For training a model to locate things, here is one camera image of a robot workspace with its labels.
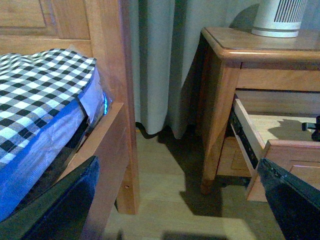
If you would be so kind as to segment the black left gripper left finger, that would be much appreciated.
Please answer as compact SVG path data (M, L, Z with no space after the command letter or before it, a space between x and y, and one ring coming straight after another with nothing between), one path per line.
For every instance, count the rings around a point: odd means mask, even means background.
M100 164L91 156L0 223L2 240L78 240L95 196Z

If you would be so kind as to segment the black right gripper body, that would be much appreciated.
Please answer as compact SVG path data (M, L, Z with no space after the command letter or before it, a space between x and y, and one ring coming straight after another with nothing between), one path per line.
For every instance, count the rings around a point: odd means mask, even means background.
M303 122L301 124L301 129L302 131L314 130L314 132L311 134L311 139L313 141L319 141L320 140L320 116L318 115L316 117L316 123Z

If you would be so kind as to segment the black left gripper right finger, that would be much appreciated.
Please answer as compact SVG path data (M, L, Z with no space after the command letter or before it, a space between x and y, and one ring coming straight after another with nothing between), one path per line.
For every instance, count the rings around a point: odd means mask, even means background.
M320 191L267 158L257 166L265 197L287 240L320 238Z

